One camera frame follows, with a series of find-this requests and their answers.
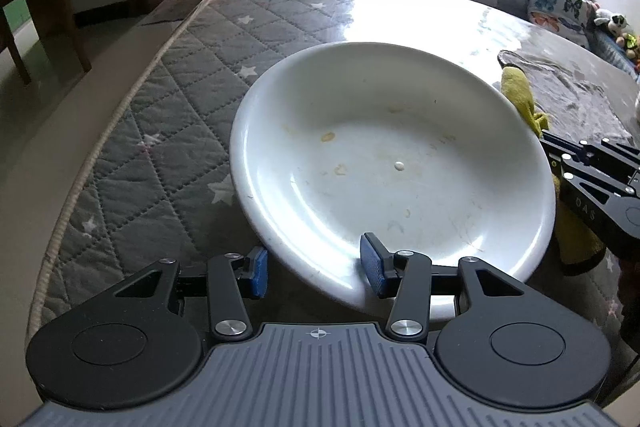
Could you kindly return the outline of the panda plush toy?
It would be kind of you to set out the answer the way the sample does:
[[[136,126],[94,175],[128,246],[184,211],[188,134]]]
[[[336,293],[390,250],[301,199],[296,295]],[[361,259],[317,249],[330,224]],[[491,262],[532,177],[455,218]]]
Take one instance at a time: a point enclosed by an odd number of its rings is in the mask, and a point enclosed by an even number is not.
[[[614,13],[607,9],[596,9],[593,23],[603,31],[606,31],[614,39],[621,37],[627,27],[627,20],[623,14]]]

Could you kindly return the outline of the yellow microfibre cloth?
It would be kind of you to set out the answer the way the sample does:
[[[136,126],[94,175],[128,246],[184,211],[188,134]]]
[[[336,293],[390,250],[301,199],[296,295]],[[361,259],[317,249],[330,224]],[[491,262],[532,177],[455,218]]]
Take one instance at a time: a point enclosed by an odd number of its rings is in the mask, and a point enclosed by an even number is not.
[[[501,93],[518,111],[538,139],[549,129],[548,115],[537,112],[530,83],[521,69],[508,65],[502,69]],[[560,199],[561,180],[552,173],[555,193],[555,222],[552,239],[554,263],[566,275],[592,270],[604,258],[606,247],[601,239]]]

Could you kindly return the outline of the yellow plush toy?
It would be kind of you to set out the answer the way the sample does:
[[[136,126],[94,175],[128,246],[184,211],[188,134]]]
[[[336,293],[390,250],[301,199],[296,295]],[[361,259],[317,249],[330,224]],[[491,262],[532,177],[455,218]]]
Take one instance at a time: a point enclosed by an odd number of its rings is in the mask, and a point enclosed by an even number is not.
[[[631,32],[623,32],[615,39],[618,47],[625,53],[629,61],[637,66],[640,61],[639,40]]]

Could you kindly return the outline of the small butterfly cushion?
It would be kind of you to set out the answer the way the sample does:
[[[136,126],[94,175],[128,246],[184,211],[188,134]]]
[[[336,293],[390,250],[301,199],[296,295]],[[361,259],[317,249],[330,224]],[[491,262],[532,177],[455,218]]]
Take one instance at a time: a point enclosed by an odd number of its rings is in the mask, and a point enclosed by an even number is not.
[[[529,0],[527,16],[531,23],[589,49],[588,30],[593,19],[590,1]]]

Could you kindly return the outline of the large white bowl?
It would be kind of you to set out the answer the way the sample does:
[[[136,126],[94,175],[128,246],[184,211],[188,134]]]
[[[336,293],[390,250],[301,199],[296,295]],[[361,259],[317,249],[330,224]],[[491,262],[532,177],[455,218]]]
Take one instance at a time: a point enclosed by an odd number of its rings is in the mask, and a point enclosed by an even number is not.
[[[443,58],[337,42],[262,74],[233,119],[231,176],[262,243],[307,287],[370,315],[371,232],[436,265],[477,257],[520,281],[551,239],[548,160],[514,106]]]

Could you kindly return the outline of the small cream bowl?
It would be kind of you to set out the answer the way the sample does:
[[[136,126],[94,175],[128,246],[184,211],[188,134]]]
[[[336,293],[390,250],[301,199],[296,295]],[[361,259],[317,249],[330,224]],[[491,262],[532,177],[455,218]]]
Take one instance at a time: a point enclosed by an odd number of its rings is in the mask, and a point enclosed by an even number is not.
[[[634,102],[634,116],[636,116],[636,121],[638,121],[638,124],[639,124],[639,122],[640,122],[640,92],[638,92],[636,101]]]

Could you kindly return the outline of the dark door mat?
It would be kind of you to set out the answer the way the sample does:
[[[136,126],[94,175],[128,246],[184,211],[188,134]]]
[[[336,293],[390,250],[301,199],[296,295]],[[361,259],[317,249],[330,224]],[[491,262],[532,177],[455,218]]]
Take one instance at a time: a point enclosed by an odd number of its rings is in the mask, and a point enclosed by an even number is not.
[[[139,24],[142,26],[185,20],[202,0],[164,0]]]

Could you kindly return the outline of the grey towel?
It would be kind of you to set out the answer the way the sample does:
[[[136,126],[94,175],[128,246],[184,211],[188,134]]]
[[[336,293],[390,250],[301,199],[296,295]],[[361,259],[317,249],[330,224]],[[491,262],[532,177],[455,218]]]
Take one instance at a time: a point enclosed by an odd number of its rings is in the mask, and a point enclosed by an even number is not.
[[[571,70],[546,58],[502,50],[498,62],[525,72],[537,112],[548,115],[549,131],[565,140],[601,141],[630,145],[631,134],[614,114],[604,90],[579,70]]]

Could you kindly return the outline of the grey quilted table cover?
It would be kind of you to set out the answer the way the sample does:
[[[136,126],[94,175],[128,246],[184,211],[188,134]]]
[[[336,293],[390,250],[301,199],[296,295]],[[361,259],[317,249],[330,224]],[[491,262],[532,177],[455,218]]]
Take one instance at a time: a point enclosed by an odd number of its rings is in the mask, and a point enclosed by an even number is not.
[[[639,138],[637,85],[573,43],[468,0],[203,0],[116,108],[70,189],[27,329],[163,255],[186,265],[253,244],[229,176],[232,119],[270,66],[337,41],[412,46],[488,82],[502,50],[579,70]]]

